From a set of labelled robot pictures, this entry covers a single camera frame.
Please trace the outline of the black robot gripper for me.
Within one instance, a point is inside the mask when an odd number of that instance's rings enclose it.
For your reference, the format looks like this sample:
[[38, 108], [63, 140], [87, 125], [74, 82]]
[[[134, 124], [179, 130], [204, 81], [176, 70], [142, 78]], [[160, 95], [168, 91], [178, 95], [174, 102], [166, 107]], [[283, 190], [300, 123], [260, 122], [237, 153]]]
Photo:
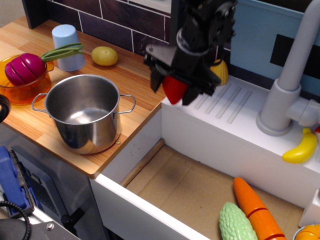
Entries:
[[157, 92], [164, 77], [171, 76], [188, 85], [182, 97], [182, 105], [188, 106], [198, 95], [212, 95], [221, 80], [206, 64], [204, 56], [210, 47], [200, 43], [200, 34], [191, 37], [179, 30], [175, 46], [149, 44], [144, 63], [150, 67], [150, 87]]

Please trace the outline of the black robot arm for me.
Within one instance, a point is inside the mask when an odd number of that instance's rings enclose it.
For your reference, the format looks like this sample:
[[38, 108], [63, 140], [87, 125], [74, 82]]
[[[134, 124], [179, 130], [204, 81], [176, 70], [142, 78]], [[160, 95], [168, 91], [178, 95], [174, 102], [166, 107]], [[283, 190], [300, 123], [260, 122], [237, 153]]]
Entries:
[[162, 87], [172, 105], [187, 106], [198, 95], [213, 95], [222, 83], [205, 62], [213, 48], [230, 43], [235, 35], [235, 0], [186, 0], [185, 21], [176, 33], [176, 44], [146, 46], [150, 87]]

